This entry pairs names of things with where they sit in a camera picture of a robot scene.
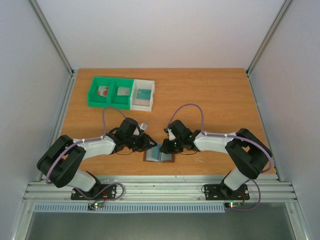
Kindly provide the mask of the brown leather card holder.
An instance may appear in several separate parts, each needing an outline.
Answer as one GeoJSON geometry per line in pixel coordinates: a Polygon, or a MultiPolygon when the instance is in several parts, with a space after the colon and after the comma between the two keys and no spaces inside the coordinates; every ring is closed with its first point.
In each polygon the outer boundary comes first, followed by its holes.
{"type": "Polygon", "coordinates": [[[144,162],[154,162],[154,163],[174,163],[175,162],[175,156],[173,154],[162,153],[161,160],[156,160],[151,157],[151,152],[152,152],[151,149],[144,152],[144,155],[143,155],[144,162]]]}

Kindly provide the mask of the white card red circles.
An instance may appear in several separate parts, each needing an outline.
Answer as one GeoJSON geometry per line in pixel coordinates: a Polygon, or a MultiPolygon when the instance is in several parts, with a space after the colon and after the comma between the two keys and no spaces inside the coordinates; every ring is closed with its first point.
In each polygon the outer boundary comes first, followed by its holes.
{"type": "Polygon", "coordinates": [[[106,98],[108,95],[108,91],[109,91],[109,86],[100,85],[96,91],[96,94],[98,96],[106,98]]]}

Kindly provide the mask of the teal credit card with chip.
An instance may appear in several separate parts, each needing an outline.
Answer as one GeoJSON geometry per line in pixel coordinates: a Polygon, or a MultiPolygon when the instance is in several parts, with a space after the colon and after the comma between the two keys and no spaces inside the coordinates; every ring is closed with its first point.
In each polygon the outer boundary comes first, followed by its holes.
{"type": "Polygon", "coordinates": [[[161,147],[162,147],[162,144],[158,142],[157,146],[155,146],[151,149],[151,157],[153,159],[156,159],[156,160],[162,159],[163,153],[161,152],[161,147]]]}

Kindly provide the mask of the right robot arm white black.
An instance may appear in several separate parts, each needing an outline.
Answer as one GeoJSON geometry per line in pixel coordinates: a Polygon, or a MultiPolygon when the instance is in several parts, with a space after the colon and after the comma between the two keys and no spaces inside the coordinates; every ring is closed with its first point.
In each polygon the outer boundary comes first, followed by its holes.
{"type": "Polygon", "coordinates": [[[235,168],[219,184],[223,199],[234,197],[248,180],[255,180],[272,166],[271,151],[248,129],[235,133],[211,133],[204,130],[191,131],[180,120],[175,120],[166,129],[168,138],[163,140],[160,152],[179,154],[184,150],[193,152],[219,152],[229,155],[235,168]]]}

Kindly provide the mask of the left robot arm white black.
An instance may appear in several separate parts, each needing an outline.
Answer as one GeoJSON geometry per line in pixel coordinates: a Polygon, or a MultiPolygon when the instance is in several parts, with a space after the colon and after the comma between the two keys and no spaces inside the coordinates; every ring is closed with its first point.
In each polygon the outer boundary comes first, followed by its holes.
{"type": "Polygon", "coordinates": [[[96,199],[101,193],[101,182],[88,172],[80,171],[82,161],[118,154],[124,148],[134,152],[145,152],[158,144],[147,133],[145,123],[126,117],[119,127],[102,136],[88,139],[72,139],[60,136],[37,162],[37,169],[45,175],[47,184],[57,188],[73,187],[89,199],[96,199]]]}

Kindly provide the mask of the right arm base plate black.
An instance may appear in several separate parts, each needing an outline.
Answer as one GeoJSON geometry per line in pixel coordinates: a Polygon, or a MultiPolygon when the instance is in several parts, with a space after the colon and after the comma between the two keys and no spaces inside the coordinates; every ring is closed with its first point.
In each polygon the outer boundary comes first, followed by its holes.
{"type": "Polygon", "coordinates": [[[221,184],[205,184],[202,186],[201,191],[204,193],[207,201],[240,201],[250,199],[246,184],[242,184],[237,190],[231,190],[221,184]]]}

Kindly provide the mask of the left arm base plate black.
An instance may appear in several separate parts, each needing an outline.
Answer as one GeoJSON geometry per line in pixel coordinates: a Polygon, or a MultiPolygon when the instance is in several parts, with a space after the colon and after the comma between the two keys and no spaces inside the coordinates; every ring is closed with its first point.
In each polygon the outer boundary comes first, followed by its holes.
{"type": "Polygon", "coordinates": [[[111,200],[116,198],[117,186],[115,184],[100,184],[94,186],[89,191],[78,190],[77,188],[73,188],[71,192],[70,199],[71,200],[111,200]]]}

